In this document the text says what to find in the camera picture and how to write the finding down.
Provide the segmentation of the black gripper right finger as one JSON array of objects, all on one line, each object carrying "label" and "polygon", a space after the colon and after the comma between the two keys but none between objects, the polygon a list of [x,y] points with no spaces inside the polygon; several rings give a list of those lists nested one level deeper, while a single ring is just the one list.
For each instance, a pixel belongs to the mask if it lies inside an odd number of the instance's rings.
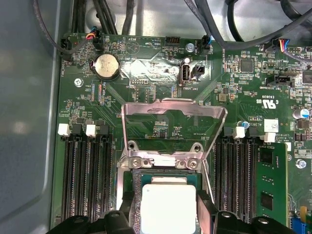
[{"label": "black gripper right finger", "polygon": [[278,221],[255,217],[251,223],[229,211],[219,211],[205,190],[197,191],[197,219],[204,234],[291,234],[293,231]]}]

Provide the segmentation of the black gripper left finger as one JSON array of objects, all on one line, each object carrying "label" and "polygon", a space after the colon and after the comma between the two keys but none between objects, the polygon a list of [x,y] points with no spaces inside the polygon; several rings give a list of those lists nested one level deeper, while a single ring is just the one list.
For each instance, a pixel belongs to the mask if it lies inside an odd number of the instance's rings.
[{"label": "black gripper left finger", "polygon": [[119,210],[107,212],[103,218],[91,222],[87,216],[69,217],[50,230],[51,234],[133,234],[134,228],[129,224],[134,192],[125,192]]}]

